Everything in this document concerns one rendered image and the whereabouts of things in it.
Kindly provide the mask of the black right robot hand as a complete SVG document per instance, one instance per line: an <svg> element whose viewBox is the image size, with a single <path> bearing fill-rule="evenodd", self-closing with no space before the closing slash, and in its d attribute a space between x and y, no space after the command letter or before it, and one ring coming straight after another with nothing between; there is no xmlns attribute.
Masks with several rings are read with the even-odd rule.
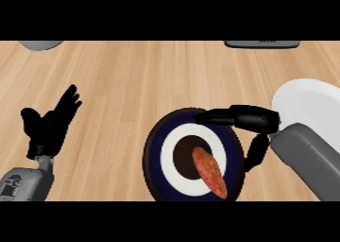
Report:
<svg viewBox="0 0 340 242"><path fill-rule="evenodd" d="M264 158L269 147L267 135L278 131L278 112L257 106L230 105L226 109L213 109L195 114L194 120L200 125L233 126L256 133L244 160L244 170L250 171Z"/></svg>

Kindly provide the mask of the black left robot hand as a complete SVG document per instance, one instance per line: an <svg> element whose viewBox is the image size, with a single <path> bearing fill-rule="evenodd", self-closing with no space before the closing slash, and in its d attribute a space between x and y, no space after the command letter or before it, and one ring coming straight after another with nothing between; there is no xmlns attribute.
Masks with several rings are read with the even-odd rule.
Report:
<svg viewBox="0 0 340 242"><path fill-rule="evenodd" d="M64 143L67 126L82 105L76 86L68 85L55 108L39 115L32 108L23 108L20 117L23 131L30 138L26 158L35 160L40 155L54 157Z"/></svg>

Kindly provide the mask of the plain white plate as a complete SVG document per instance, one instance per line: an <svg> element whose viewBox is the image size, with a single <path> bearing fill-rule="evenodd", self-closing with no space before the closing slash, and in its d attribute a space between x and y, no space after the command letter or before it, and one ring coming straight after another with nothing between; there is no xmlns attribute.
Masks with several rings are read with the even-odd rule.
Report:
<svg viewBox="0 0 340 242"><path fill-rule="evenodd" d="M338 87L310 78L289 80L275 90L270 108L279 114L279 130L304 124L340 153Z"/></svg>

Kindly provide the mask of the orange sweet potato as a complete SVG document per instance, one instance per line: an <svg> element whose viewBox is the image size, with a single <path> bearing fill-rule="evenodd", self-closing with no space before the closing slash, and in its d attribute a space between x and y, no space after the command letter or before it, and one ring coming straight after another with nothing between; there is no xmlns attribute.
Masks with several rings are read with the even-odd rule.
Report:
<svg viewBox="0 0 340 242"><path fill-rule="evenodd" d="M219 165L213 156L201 147L194 147L192 149L192 161L197 174L208 190L220 199L226 199L226 187Z"/></svg>

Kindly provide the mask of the navy and white ringed plate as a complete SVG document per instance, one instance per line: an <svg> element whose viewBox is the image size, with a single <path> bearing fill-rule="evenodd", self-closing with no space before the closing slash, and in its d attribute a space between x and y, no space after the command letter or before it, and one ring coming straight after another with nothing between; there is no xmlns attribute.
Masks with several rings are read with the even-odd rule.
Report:
<svg viewBox="0 0 340 242"><path fill-rule="evenodd" d="M144 143L142 169L155 201L233 201L244 181L244 153L230 127L198 125L198 108L170 112L155 123ZM226 188L219 198L200 178L192 149L200 147L217 162Z"/></svg>

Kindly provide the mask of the dark grey flat appliance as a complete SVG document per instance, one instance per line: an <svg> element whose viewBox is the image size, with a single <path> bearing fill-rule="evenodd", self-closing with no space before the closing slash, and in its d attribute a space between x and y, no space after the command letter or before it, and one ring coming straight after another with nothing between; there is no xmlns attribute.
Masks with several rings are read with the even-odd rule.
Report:
<svg viewBox="0 0 340 242"><path fill-rule="evenodd" d="M232 48L295 48L300 41L225 41Z"/></svg>

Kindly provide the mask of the grey rounded object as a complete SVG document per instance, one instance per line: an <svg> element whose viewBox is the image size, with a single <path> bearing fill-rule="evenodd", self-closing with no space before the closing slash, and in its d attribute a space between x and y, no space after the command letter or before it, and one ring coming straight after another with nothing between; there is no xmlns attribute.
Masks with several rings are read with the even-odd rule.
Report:
<svg viewBox="0 0 340 242"><path fill-rule="evenodd" d="M61 41L20 41L18 43L29 50L42 51L54 48L61 43Z"/></svg>

